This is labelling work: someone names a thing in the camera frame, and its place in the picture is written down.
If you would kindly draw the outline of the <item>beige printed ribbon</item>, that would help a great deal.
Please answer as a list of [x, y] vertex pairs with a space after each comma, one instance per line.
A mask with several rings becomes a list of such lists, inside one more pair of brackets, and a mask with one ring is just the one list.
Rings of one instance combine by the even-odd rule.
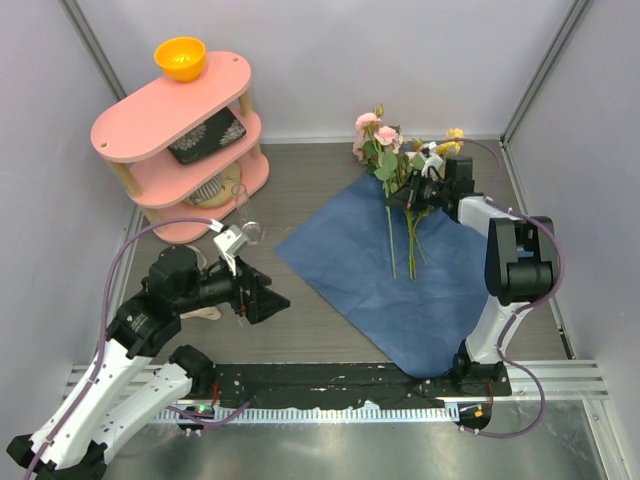
[[[188, 248], [192, 250], [196, 255], [196, 264], [199, 269], [202, 269], [208, 265], [208, 260], [202, 251], [194, 246], [188, 245]], [[217, 321], [221, 319], [221, 312], [218, 307], [212, 305], [206, 299], [195, 300], [192, 305], [188, 307], [188, 310], [180, 314], [182, 320], [190, 318], [202, 318], [210, 321]]]

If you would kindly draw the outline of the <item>flower bouquet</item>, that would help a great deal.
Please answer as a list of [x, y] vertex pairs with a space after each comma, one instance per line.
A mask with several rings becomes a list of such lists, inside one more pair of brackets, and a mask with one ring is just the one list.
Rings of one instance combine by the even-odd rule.
[[[384, 107], [376, 106], [373, 111], [359, 115], [355, 120], [356, 140], [353, 143], [354, 157], [364, 165], [368, 175], [375, 177], [380, 183], [384, 194], [384, 200], [396, 192], [400, 187], [408, 185], [409, 177], [414, 170], [421, 173], [424, 165], [422, 148], [432, 141], [421, 138], [410, 138], [408, 142], [402, 135], [399, 125], [386, 125], [383, 122]], [[444, 165], [439, 174], [444, 173], [446, 163], [454, 154], [458, 154], [464, 145], [462, 138], [464, 130], [451, 128], [445, 138], [449, 141], [438, 143], [438, 154], [444, 159]], [[385, 206], [387, 232], [391, 256], [391, 269], [394, 278], [397, 278], [397, 255], [394, 235], [393, 207]], [[403, 210], [406, 234], [408, 238], [408, 277], [417, 280], [416, 247], [423, 262], [426, 264], [426, 255], [417, 238], [417, 229], [421, 220], [435, 210], [428, 207], [426, 210]]]

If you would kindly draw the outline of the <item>blue wrapping paper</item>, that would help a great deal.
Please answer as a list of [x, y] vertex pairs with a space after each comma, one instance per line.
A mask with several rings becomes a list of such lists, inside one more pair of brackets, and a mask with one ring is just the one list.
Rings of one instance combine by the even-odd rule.
[[441, 211], [430, 214], [417, 229], [422, 250], [410, 279], [404, 214], [383, 201], [380, 183], [363, 174], [276, 254], [406, 374], [443, 374], [488, 298], [486, 239]]

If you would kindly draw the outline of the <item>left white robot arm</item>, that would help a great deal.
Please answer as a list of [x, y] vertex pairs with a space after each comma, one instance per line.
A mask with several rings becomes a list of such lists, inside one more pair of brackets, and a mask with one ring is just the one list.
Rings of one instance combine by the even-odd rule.
[[143, 288], [123, 303], [106, 329], [106, 341], [91, 368], [39, 430], [14, 437], [8, 455], [28, 477], [100, 479], [120, 448], [151, 418], [176, 400], [205, 397], [214, 363], [191, 345], [178, 347], [157, 377], [123, 403], [117, 400], [134, 377], [181, 330], [181, 317], [229, 304], [250, 323], [261, 323], [290, 307], [271, 290], [272, 280], [242, 259], [208, 270], [196, 253], [170, 247], [159, 254]]

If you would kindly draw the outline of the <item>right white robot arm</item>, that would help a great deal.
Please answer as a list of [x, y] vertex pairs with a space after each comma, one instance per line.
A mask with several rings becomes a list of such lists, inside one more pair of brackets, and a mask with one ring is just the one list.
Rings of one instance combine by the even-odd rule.
[[439, 208], [486, 240], [486, 305], [449, 371], [424, 381], [425, 394], [510, 395], [506, 348], [528, 312], [546, 302], [560, 280], [552, 221], [505, 212], [477, 192], [473, 161], [465, 155], [450, 157], [442, 172], [429, 165], [411, 173], [386, 204], [410, 212]]

